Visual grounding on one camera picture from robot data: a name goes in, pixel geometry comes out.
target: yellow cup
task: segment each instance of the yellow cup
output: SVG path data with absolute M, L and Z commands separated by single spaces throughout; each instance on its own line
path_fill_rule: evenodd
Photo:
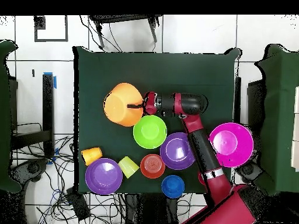
M 98 147 L 82 150 L 81 155 L 87 166 L 89 166 L 95 160 L 98 160 L 103 156 L 102 151 Z
M 133 162 L 128 156 L 122 158 L 122 160 L 119 162 L 119 166 L 127 178 L 130 178 L 139 169 L 136 163 Z
M 125 127 L 134 126 L 142 117 L 143 108 L 128 108 L 128 104 L 142 104 L 139 91 L 129 83 L 119 83 L 105 97 L 103 102 L 107 118 Z

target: orange bowl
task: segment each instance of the orange bowl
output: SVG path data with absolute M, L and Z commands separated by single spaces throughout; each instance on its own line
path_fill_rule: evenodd
M 129 83 L 119 83 L 104 99 L 104 112 L 107 118 L 125 127 L 134 126 L 143 115 L 143 108 L 128 108 L 128 104 L 142 104 L 139 91 Z

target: cup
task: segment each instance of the cup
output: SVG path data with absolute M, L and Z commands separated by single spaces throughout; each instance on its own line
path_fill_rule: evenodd
M 82 150 L 81 155 L 87 166 L 103 156 L 102 151 L 98 147 Z
M 139 169 L 137 164 L 133 162 L 128 156 L 122 158 L 122 160 L 119 162 L 119 166 L 127 179 L 130 178 Z
M 169 175 L 162 181 L 162 191 L 168 198 L 179 198 L 184 190 L 184 181 L 177 175 Z
M 160 156 L 149 154 L 142 159 L 140 170 L 146 178 L 156 179 L 164 173 L 165 164 Z
M 134 126 L 142 117 L 143 108 L 128 108 L 128 104 L 142 104 L 139 91 L 129 83 L 119 83 L 105 97 L 103 107 L 107 118 L 125 127 Z

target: green bowl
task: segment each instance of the green bowl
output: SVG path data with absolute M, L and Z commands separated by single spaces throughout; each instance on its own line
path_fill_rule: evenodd
M 166 139 L 167 127 L 164 121 L 155 115 L 146 115 L 133 127 L 133 137 L 141 147 L 155 149 Z

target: floor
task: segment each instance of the floor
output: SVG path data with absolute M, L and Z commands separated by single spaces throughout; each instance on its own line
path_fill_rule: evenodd
M 33 16 L 0 16 L 0 40 L 13 40 L 18 45 L 15 52 L 9 54 L 7 66 L 9 73 L 19 82 L 18 88 L 18 124 L 42 123 L 42 84 L 44 72 L 52 72 L 57 77 L 57 87 L 54 89 L 54 129 L 56 147 L 59 148 L 65 137 L 72 138 L 74 112 L 74 72 L 72 46 L 83 46 L 91 51 L 99 51 L 98 35 L 88 30 L 88 17 L 67 16 L 68 42 L 34 42 Z M 165 15 L 159 18 L 156 28 L 158 42 L 154 44 L 147 20 L 112 23 L 103 25 L 103 35 L 112 44 L 117 41 L 122 51 L 154 51 L 156 53 L 216 53 L 222 54 L 230 48 L 238 47 L 242 50 L 238 74 L 242 78 L 241 89 L 241 122 L 247 123 L 246 88 L 249 82 L 262 78 L 259 69 L 253 64 L 261 60 L 268 44 L 279 43 L 290 51 L 299 50 L 299 16 L 298 15 Z M 38 39 L 64 39 L 64 16 L 46 16 L 46 29 L 38 30 Z M 117 51 L 114 46 L 104 40 L 104 49 L 108 52 Z M 18 127 L 18 132 L 38 131 L 38 125 L 24 125 Z M 60 151 L 71 156 L 66 145 Z M 13 154 L 13 164 L 28 159 L 22 151 Z M 65 187 L 74 183 L 73 163 L 67 163 L 63 178 Z M 61 185 L 57 178 L 57 171 L 53 164 L 47 165 L 47 174 L 43 174 L 40 181 L 30 183 L 26 193 L 26 215 L 28 224 L 38 224 L 41 213 L 46 211 L 53 187 Z M 235 182 L 241 183 L 237 176 Z M 95 196 L 87 194 L 86 200 L 95 216 L 115 216 L 112 224 L 120 224 L 121 217 L 112 202 L 123 204 L 111 196 Z M 180 222 L 196 213 L 206 204 L 202 195 L 186 194 L 180 199 L 178 217 Z M 69 220 L 69 224 L 105 224 L 96 217 L 78 222 Z M 67 224 L 66 221 L 51 221 L 51 224 Z

